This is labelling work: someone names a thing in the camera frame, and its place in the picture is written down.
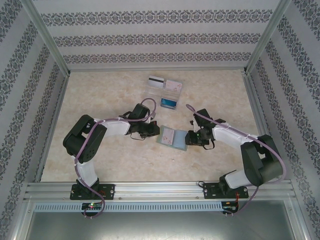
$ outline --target aluminum frame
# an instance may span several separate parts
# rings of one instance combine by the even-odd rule
[[[25,240],[37,203],[88,203],[89,200],[70,200],[74,182],[35,182],[27,185],[17,223],[11,240]],[[114,200],[108,203],[130,202],[221,202],[230,199],[205,199],[203,189],[197,181],[181,182],[112,182],[115,184]],[[248,187],[251,196],[255,186]],[[309,240],[310,235],[304,221],[291,180],[279,184],[264,184],[259,187],[253,201],[283,201],[296,240]]]

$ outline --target perforated metal strip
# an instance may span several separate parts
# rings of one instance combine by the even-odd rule
[[[82,203],[45,203],[36,204],[36,213],[78,213],[81,212]],[[104,212],[212,212],[222,211],[220,201],[206,202],[107,202]]]

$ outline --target striped wall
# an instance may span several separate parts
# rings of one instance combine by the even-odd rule
[[[279,0],[35,0],[71,70],[244,67]]]
[[[320,239],[320,1],[293,0],[251,72],[312,239]]]
[[[65,77],[18,0],[0,1],[0,240],[48,140]]]

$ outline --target black mounting bracket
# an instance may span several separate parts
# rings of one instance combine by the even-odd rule
[[[235,199],[237,193],[239,199],[247,199],[249,197],[248,189],[245,186],[230,189],[225,194],[219,187],[218,182],[205,182],[200,187],[203,188],[204,199]]]
[[[92,189],[101,194],[104,200],[113,200],[115,196],[114,184],[97,184],[91,186]],[[73,184],[70,193],[70,200],[100,200],[100,197],[88,189],[84,189],[81,183]]]

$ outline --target marble floor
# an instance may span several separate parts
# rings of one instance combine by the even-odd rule
[[[42,182],[74,182],[77,178],[63,139],[88,114],[106,119],[132,111],[145,97],[149,75],[183,83],[177,110],[158,107],[158,125],[192,130],[192,112],[206,108],[214,119],[224,119],[233,127],[258,134],[246,89],[239,70],[214,71],[117,71],[73,72],[45,163]],[[188,146],[187,151],[144,141],[128,135],[106,137],[94,157],[96,173],[103,182],[216,181],[220,176],[243,167],[240,151],[223,142],[213,150]]]

